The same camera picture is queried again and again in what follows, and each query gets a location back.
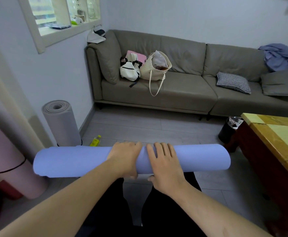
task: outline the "sofa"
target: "sofa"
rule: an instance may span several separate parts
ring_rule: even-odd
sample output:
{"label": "sofa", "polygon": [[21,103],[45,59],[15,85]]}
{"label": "sofa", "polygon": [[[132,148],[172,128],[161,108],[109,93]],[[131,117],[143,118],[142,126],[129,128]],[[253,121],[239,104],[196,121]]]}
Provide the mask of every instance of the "sofa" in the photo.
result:
{"label": "sofa", "polygon": [[[269,72],[262,50],[206,44],[147,33],[109,30],[102,43],[86,48],[95,103],[137,106],[214,116],[242,113],[288,117],[288,97],[265,96],[260,76]],[[157,96],[149,81],[131,81],[119,75],[120,57],[128,50],[149,56],[165,53],[172,68]],[[218,71],[241,75],[249,81],[251,95],[216,86]],[[156,93],[161,81],[152,81]]]}

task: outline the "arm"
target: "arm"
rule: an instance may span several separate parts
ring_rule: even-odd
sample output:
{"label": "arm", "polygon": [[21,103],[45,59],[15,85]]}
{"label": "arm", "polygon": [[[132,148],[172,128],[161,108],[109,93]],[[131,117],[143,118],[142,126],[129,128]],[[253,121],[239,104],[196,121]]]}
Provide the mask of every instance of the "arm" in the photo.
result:
{"label": "arm", "polygon": [[154,175],[149,177],[149,181],[153,182],[158,191],[170,196],[208,237],[271,236],[190,185],[185,180],[172,145],[165,143],[154,145],[157,158],[153,148],[147,145],[154,172]]}
{"label": "arm", "polygon": [[136,176],[142,144],[117,143],[107,161],[21,215],[0,237],[75,236],[103,193],[118,178]]}

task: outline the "pink yoga mat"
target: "pink yoga mat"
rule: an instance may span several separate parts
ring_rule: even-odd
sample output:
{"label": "pink yoga mat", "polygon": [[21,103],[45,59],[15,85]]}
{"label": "pink yoga mat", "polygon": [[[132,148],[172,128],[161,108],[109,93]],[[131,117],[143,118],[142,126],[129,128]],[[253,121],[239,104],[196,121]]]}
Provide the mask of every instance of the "pink yoga mat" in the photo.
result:
{"label": "pink yoga mat", "polygon": [[31,163],[28,160],[25,160],[24,156],[1,130],[0,178],[7,181],[28,199],[35,199],[47,188],[47,181],[34,173]]}

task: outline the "black pants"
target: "black pants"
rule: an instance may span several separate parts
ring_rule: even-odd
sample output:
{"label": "black pants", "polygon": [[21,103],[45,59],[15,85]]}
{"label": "black pants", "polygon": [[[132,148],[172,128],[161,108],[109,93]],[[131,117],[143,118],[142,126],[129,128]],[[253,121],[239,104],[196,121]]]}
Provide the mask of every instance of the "black pants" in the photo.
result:
{"label": "black pants", "polygon": [[[193,172],[186,180],[201,191]],[[152,187],[142,208],[143,227],[133,226],[130,209],[123,197],[123,178],[116,180],[99,199],[77,233],[82,236],[147,236],[180,234],[206,236],[198,225],[169,196]]]}

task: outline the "person's left hand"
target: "person's left hand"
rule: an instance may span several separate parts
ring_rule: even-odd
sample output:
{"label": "person's left hand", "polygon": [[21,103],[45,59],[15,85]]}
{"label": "person's left hand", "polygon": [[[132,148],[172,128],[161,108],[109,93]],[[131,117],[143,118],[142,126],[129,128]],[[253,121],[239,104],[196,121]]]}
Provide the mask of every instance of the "person's left hand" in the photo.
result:
{"label": "person's left hand", "polygon": [[114,168],[120,171],[120,177],[133,177],[137,178],[136,172],[136,159],[142,149],[142,143],[123,142],[115,143],[112,147],[107,160],[110,160],[114,164]]}

